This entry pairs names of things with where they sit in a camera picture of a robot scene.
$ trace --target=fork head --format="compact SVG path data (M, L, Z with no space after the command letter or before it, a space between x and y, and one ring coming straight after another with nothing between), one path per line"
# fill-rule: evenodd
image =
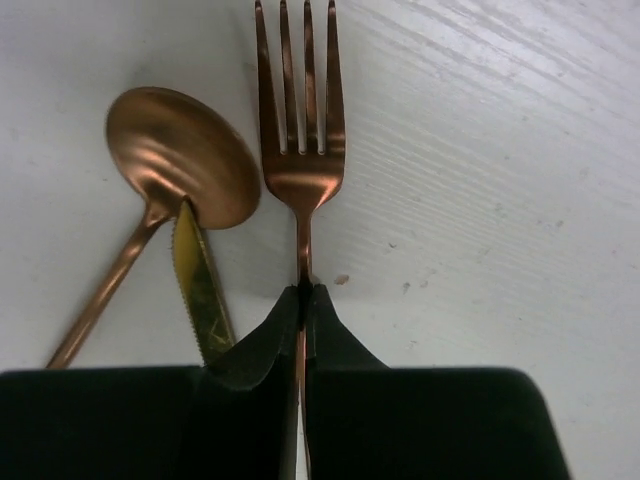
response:
M293 210L300 221L308 221L320 205L330 200L342 185L345 163L345 120L338 53L338 30L334 0L329 2L327 29L327 88L324 151L319 149L318 110L311 5L304 3L305 147L299 146L298 112L289 20L286 0L280 2L280 38L284 80L286 146L280 148L278 115L267 46L262 4L256 0L258 84L262 168L269 191Z

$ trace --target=serrated blade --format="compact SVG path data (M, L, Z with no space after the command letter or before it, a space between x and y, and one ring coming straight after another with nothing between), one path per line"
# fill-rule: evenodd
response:
M234 345L235 338L208 244L187 200L176 218L172 243L182 298L202 359L211 365Z

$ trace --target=copper spoon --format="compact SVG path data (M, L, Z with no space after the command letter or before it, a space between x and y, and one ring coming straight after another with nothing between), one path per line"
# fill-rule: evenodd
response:
M187 95L129 90L111 106L106 135L114 162L146 209L47 368L69 366L144 246L185 197L205 229L238 225L258 206L258 170L248 147L222 117Z

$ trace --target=gold knife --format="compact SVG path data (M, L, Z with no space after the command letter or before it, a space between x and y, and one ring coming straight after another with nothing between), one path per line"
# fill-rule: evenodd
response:
M202 359L211 365L235 338L209 245L188 200L173 230L173 265Z

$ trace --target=white wooden tabletop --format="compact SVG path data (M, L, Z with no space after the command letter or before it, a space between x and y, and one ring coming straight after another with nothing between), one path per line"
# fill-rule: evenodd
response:
M340 0L338 21L347 172L313 242L342 321L390 365L522 369L576 478L640 478L640 2ZM0 3L0 369L44 365L142 214L103 137L119 93L193 95L257 157L253 22L250 0ZM74 367L199 360L171 228ZM210 238L242 337L294 279L292 216L265 190Z

